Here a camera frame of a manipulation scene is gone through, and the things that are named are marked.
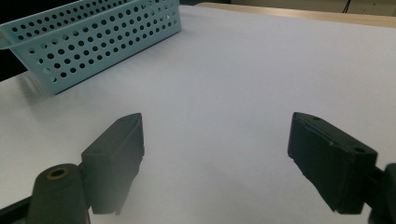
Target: white tabletop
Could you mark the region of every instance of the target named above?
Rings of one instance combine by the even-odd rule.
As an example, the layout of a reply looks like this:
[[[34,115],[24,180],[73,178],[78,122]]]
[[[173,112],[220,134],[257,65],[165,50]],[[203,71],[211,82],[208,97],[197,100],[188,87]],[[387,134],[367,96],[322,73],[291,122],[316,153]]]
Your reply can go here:
[[[49,96],[0,83],[0,207],[143,114],[146,156],[120,217],[92,223],[366,223],[331,212],[287,156],[291,115],[326,119],[396,161],[396,30],[180,7],[183,30]]]

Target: screw hole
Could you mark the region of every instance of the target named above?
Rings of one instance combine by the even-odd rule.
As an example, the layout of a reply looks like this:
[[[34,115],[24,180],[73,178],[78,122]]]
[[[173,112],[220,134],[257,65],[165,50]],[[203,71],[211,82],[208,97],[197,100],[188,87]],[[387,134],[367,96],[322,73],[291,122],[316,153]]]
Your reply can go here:
[[[64,177],[65,175],[67,175],[67,173],[68,173],[68,171],[65,168],[61,167],[56,170],[52,170],[52,171],[48,172],[47,179],[50,179],[50,180],[60,179],[60,178]]]
[[[361,147],[355,147],[354,150],[355,150],[356,152],[358,152],[358,153],[364,153],[364,152],[366,152],[366,151],[365,151],[363,148],[361,148]]]

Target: light blue plastic basket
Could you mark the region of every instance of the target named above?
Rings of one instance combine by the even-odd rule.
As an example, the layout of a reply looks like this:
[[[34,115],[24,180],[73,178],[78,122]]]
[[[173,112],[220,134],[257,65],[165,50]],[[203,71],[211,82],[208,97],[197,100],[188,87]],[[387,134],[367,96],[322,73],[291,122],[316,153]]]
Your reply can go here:
[[[178,0],[85,0],[0,25],[0,49],[56,94],[180,30]]]

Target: basket hole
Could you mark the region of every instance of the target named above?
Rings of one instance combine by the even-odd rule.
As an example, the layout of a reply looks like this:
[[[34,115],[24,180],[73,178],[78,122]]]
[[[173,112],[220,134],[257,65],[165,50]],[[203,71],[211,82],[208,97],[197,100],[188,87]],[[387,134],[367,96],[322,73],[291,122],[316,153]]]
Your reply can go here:
[[[49,69],[49,68],[44,68],[43,72],[44,72],[45,74],[50,74],[50,69]]]

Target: basket rim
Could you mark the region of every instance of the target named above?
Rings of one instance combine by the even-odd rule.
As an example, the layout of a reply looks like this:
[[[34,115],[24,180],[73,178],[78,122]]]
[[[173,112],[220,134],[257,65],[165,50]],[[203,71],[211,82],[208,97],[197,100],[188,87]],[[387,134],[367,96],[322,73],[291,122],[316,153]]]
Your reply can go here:
[[[68,28],[70,28],[71,26],[77,26],[77,25],[82,24],[83,22],[87,22],[87,21],[89,21],[89,20],[96,19],[97,17],[101,17],[101,16],[103,16],[103,15],[105,15],[105,14],[107,14],[107,13],[112,12],[113,10],[120,9],[121,7],[126,7],[126,6],[129,6],[129,5],[131,5],[131,4],[136,4],[137,2],[147,2],[147,1],[148,1],[148,0],[132,0],[132,1],[127,2],[127,3],[125,3],[125,4],[121,5],[121,6],[117,6],[117,7],[113,7],[113,8],[107,9],[107,10],[105,10],[105,11],[102,11],[102,12],[98,13],[98,14],[92,15],[92,16],[90,16],[89,18],[85,18],[85,19],[83,19],[83,20],[76,21],[76,22],[74,22],[74,23],[72,23],[72,24],[67,24],[66,26],[62,26],[62,27],[56,28],[56,29],[51,30],[51,31],[49,31],[49,32],[46,32],[46,33],[44,33],[44,34],[42,34],[42,35],[37,35],[37,36],[35,36],[35,37],[33,37],[33,38],[29,38],[29,39],[27,39],[27,40],[22,40],[21,42],[16,43],[16,44],[9,44],[9,43],[11,43],[11,42],[10,42],[9,38],[7,38],[7,33],[1,32],[1,30],[0,30],[0,50],[2,50],[2,49],[13,49],[13,48],[16,48],[16,47],[18,47],[18,46],[20,46],[20,45],[25,45],[25,44],[28,44],[28,43],[31,42],[31,41],[37,40],[38,38],[46,37],[46,36],[48,36],[48,35],[53,35],[54,33],[60,32],[60,31],[62,31],[63,29],[68,29]],[[6,23],[0,24],[0,28],[2,28],[3,26],[6,26],[6,25],[10,25],[11,23],[13,23],[13,22],[15,22],[15,21],[21,21],[21,20],[25,20],[25,19],[28,19],[28,18],[31,18],[31,17],[35,17],[35,16],[37,16],[37,15],[46,14],[46,13],[48,13],[48,12],[51,12],[52,10],[55,10],[55,9],[58,9],[58,8],[62,8],[62,7],[70,7],[70,6],[74,5],[74,4],[81,3],[81,2],[86,2],[86,1],[84,1],[84,0],[79,0],[79,1],[74,2],[74,3],[70,3],[70,4],[67,4],[67,5],[61,6],[61,7],[55,7],[55,8],[52,8],[52,9],[43,11],[43,12],[36,13],[36,14],[34,14],[34,15],[30,15],[30,16],[27,16],[27,17],[19,18],[19,19],[14,20],[14,21],[8,21],[8,22],[6,22]],[[5,45],[1,45],[1,42],[2,42],[2,41],[5,41],[5,42],[6,42]]]

